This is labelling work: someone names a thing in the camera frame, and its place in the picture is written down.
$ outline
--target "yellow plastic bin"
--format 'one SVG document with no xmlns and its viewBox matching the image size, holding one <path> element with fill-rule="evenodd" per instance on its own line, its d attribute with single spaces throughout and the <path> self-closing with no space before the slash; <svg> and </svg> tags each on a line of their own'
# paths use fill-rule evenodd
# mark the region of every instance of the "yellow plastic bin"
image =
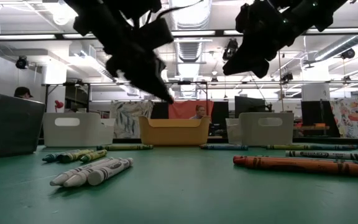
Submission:
<svg viewBox="0 0 358 224">
<path fill-rule="evenodd" d="M 154 146 L 199 146 L 208 140 L 210 118 L 148 119 L 139 117 L 142 144 Z"/>
</svg>

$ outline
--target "ceiling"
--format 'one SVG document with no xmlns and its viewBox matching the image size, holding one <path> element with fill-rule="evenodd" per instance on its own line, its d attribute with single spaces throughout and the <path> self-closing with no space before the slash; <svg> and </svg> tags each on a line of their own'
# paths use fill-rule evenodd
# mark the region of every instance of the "ceiling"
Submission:
<svg viewBox="0 0 358 224">
<path fill-rule="evenodd" d="M 237 0 L 213 0 L 207 29 L 234 29 L 235 18 L 240 11 L 240 6 L 243 5 L 244 2 L 245 1 Z M 164 8 L 168 7 L 167 0 L 163 0 L 162 3 L 164 4 Z M 31 4 L 30 7 L 28 5 L 4 5 L 4 7 L 0 5 L 0 34 L 76 32 L 72 28 L 73 19 L 64 26 L 58 26 L 53 22 L 53 14 L 50 11 L 47 11 L 47 9 L 49 8 L 42 4 Z M 166 19 L 170 24 L 170 28 L 174 29 L 175 26 L 170 19 L 170 16 L 166 16 Z M 331 27 L 358 27 L 358 1 L 355 4 L 346 3 L 342 8 L 335 12 L 334 24 Z M 293 45 L 284 47 L 280 51 L 282 54 L 270 62 L 268 75 L 262 80 L 270 81 L 272 78 L 278 80 L 278 69 L 282 67 L 282 65 L 293 60 L 296 55 L 302 52 L 317 52 L 341 38 L 343 38 L 343 36 L 340 35 L 298 37 Z M 209 81 L 213 76 L 216 76 L 218 80 L 222 82 L 250 81 L 253 78 L 256 79 L 255 76 L 250 75 L 251 73 L 241 73 L 225 77 L 222 71 L 222 66 L 224 65 L 222 54 L 229 38 L 213 37 L 206 39 L 209 39 L 211 42 L 204 44 L 200 72 L 196 80 Z M 237 38 L 237 41 L 241 44 L 242 39 Z M 70 58 L 73 58 L 73 56 L 69 57 L 67 55 L 67 51 L 64 49 L 67 49 L 68 45 L 75 42 L 79 42 L 82 46 L 92 45 L 97 50 L 97 59 L 101 63 L 104 63 L 108 59 L 108 56 L 103 52 L 103 46 L 97 40 L 3 42 L 3 46 L 11 49 L 47 49 L 69 61 L 73 64 L 72 66 L 76 67 L 76 69 L 68 71 L 68 77 L 78 77 L 84 80 L 88 79 L 89 81 L 100 82 L 101 79 L 98 72 L 89 69 L 87 64 L 71 60 Z M 339 58 L 331 58 L 325 62 L 329 66 L 331 79 L 340 80 L 344 74 L 356 73 L 356 71 L 358 71 L 358 45 L 353 47 L 353 49 L 356 51 L 356 56 L 352 60 L 342 61 L 342 59 Z M 178 72 L 175 44 L 164 45 L 157 50 L 160 58 L 167 64 L 167 77 L 172 81 L 176 80 L 178 78 Z M 303 78 L 301 76 L 300 63 L 292 67 L 291 72 L 293 72 L 295 80 L 301 80 Z M 248 88 L 249 86 L 211 86 L 211 88 L 234 87 Z M 120 89 L 110 87 L 109 90 L 119 91 Z"/>
</svg>

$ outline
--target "green table surface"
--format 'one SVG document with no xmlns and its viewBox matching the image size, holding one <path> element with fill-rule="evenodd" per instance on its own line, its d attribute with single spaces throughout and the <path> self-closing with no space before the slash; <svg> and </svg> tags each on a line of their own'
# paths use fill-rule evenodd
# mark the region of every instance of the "green table surface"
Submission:
<svg viewBox="0 0 358 224">
<path fill-rule="evenodd" d="M 31 155 L 0 159 L 0 223 L 358 224 L 358 177 L 232 163 L 235 155 L 284 151 L 110 151 L 108 156 L 132 157 L 134 166 L 99 186 L 75 189 L 49 186 L 57 174 L 81 164 L 41 161 L 57 151 L 62 150 L 40 147 Z"/>
</svg>

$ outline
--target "orange crayon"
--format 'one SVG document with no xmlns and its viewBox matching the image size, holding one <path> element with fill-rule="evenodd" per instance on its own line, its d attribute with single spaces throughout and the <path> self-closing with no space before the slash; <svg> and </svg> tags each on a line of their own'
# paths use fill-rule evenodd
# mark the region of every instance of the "orange crayon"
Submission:
<svg viewBox="0 0 358 224">
<path fill-rule="evenodd" d="M 304 161 L 300 159 L 235 156 L 233 163 L 251 169 L 272 169 L 297 172 L 318 172 L 358 176 L 358 164 Z"/>
</svg>

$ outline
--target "crayon label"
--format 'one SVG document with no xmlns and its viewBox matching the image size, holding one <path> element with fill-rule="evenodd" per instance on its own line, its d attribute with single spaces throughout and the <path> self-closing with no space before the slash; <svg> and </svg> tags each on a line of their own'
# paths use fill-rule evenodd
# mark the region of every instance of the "crayon label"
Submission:
<svg viewBox="0 0 358 224">
<path fill-rule="evenodd" d="M 327 152 L 300 152 L 301 156 L 314 157 L 314 158 L 327 158 L 329 154 Z"/>
</svg>

